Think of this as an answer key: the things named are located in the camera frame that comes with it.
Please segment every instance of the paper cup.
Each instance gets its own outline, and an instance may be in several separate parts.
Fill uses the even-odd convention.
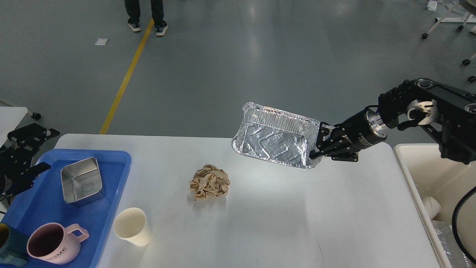
[[[423,201],[423,205],[425,206],[425,210],[430,219],[433,219],[438,213],[440,213],[441,205],[433,197],[426,196],[422,198],[421,201]]]
[[[145,212],[138,207],[128,208],[114,219],[114,233],[137,246],[145,246],[152,237]]]

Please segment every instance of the chair leg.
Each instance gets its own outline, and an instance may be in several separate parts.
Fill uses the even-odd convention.
[[[457,6],[459,6],[459,1],[457,1],[450,9],[448,9],[448,12],[444,15],[444,17],[442,17],[441,20],[438,20],[438,21],[433,25],[433,27],[431,27],[431,29],[430,29],[428,32],[422,34],[422,35],[421,35],[421,38],[422,38],[422,39],[428,38],[428,35],[431,34],[431,32],[433,32],[433,30],[435,30],[435,28],[438,27],[438,25],[441,23],[441,21],[444,20],[446,17],[448,17],[448,15],[449,15],[449,14],[453,11],[453,9],[454,9],[455,7],[457,7]]]
[[[466,12],[465,14],[465,20],[463,21],[463,25],[459,25],[456,31],[462,31],[468,20],[470,20],[473,17],[473,15],[469,14],[469,12]]]
[[[471,61],[474,60],[474,58],[476,58],[476,53],[474,53],[473,56],[471,56],[471,58],[469,58],[469,60],[468,59],[464,60],[463,65],[464,66],[469,65],[471,63]]]

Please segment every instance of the white paper on floor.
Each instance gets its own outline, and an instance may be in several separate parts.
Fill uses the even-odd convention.
[[[433,1],[433,0],[430,0],[430,1],[428,1],[428,5],[427,5],[426,7],[427,7],[428,10],[430,10],[430,11],[435,11],[437,5],[438,5],[438,2]]]
[[[96,43],[94,44],[95,46],[105,46],[106,43],[108,42],[109,38],[98,38]]]

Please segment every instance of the crumpled brown paper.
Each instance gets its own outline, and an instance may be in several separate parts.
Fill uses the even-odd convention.
[[[208,195],[220,196],[228,192],[229,185],[228,174],[214,165],[204,165],[190,181],[190,189],[195,191],[195,201],[197,198],[207,199]]]

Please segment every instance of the aluminum foil tray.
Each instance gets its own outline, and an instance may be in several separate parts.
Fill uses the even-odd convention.
[[[321,157],[310,159],[316,148],[319,121],[255,103],[243,106],[244,118],[231,141],[238,154],[282,165],[311,169]]]

